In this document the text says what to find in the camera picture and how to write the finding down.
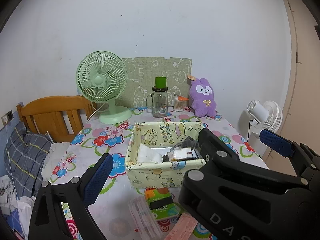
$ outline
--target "power cord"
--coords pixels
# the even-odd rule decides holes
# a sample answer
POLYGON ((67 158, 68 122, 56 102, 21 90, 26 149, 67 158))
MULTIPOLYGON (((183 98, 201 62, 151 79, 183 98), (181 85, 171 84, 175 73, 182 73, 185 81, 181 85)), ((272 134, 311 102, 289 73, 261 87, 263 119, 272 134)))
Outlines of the power cord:
POLYGON ((94 106, 93 106, 92 101, 91 101, 91 106, 92 106, 92 108, 93 108, 94 110, 96 110, 96 111, 97 111, 97 112, 99 112, 99 113, 103 113, 103 112, 104 112, 104 110, 103 110, 103 111, 98 111, 98 110, 100 109, 100 107, 98 108, 98 110, 97 110, 97 109, 95 109, 95 108, 94 108, 94 106))
POLYGON ((249 134, 250 134, 250 124, 251 124, 251 122, 252 122, 253 120, 250 120, 250 122, 249 122, 249 128, 248 128, 248 137, 247 137, 247 142, 249 142, 249 134))
POLYGON ((17 197, 17 208, 18 208, 18 200, 19 200, 19 198, 18 198, 16 187, 14 185, 14 179, 13 179, 12 169, 11 169, 11 160, 10 160, 10 157, 9 157, 8 120, 5 122, 5 130, 6 130, 6 133, 7 133, 7 155, 8 155, 8 158, 9 158, 10 175, 11 175, 11 178, 12 178, 13 189, 14 189, 14 191, 16 193, 16 197, 17 197))
POLYGON ((94 111, 93 114, 90 115, 90 117, 88 118, 87 122, 85 122, 85 124, 87 124, 87 123, 89 122, 89 120, 91 119, 91 117, 93 117, 93 115, 94 115, 96 112, 98 112, 98 111, 101 109, 101 107, 103 107, 104 105, 105 105, 105 103, 104 103, 103 105, 101 105, 96 111, 94 111))

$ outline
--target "screw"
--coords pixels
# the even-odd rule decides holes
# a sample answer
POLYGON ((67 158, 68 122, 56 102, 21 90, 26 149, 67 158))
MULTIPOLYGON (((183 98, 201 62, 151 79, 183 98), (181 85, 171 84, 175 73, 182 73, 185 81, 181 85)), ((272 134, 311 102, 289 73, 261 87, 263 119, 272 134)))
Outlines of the screw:
POLYGON ((301 178, 301 182, 304 185, 308 185, 308 181, 305 178, 301 178))
POLYGON ((188 172, 188 177, 195 181, 200 181, 204 178, 204 175, 201 171, 191 170, 188 172))
POLYGON ((220 157, 227 157, 228 154, 224 151, 217 151, 217 155, 219 155, 220 157))
POLYGON ((72 183, 74 183, 74 184, 76 184, 76 183, 78 183, 79 182, 79 177, 73 177, 72 179, 71 179, 71 182, 72 183))
POLYGON ((44 182, 42 182, 42 184, 41 184, 42 187, 46 187, 46 186, 48 186, 48 185, 49 185, 49 182, 48 182, 48 181, 44 181, 44 182))

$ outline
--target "fabric basket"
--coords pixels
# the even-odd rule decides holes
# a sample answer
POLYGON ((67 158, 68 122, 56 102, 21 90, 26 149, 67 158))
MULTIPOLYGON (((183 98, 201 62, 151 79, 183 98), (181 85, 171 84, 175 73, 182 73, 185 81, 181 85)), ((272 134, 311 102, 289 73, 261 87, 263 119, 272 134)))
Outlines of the fabric basket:
POLYGON ((174 161, 163 163, 137 163, 140 143, 148 147, 172 147, 187 136, 198 139, 199 131, 204 129, 201 122, 139 122, 132 130, 127 155, 126 173, 135 188, 181 187, 184 173, 199 169, 204 159, 174 161))

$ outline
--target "green mat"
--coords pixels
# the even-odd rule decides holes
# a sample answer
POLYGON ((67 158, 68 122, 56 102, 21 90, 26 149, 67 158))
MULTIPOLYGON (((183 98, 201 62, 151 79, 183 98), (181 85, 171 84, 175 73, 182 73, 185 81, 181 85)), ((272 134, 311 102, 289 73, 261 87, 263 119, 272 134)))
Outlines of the green mat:
POLYGON ((175 93, 188 97, 188 75, 191 74, 192 59, 171 57, 123 58, 128 73, 127 86, 116 99, 118 106, 144 107, 146 98, 152 93, 155 77, 167 77, 169 106, 173 106, 175 93))

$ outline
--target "blue rubber pad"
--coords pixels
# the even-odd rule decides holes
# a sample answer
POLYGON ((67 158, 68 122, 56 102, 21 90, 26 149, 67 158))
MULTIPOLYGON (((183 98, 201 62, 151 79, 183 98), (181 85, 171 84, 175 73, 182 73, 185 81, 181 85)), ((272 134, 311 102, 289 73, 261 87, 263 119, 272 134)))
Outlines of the blue rubber pad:
POLYGON ((99 196, 99 193, 112 169, 113 158, 112 155, 108 155, 84 188, 83 203, 86 207, 97 200, 97 197, 99 196))
POLYGON ((270 132, 269 130, 262 130, 260 132, 260 141, 283 157, 292 156, 294 151, 291 147, 291 142, 270 132))

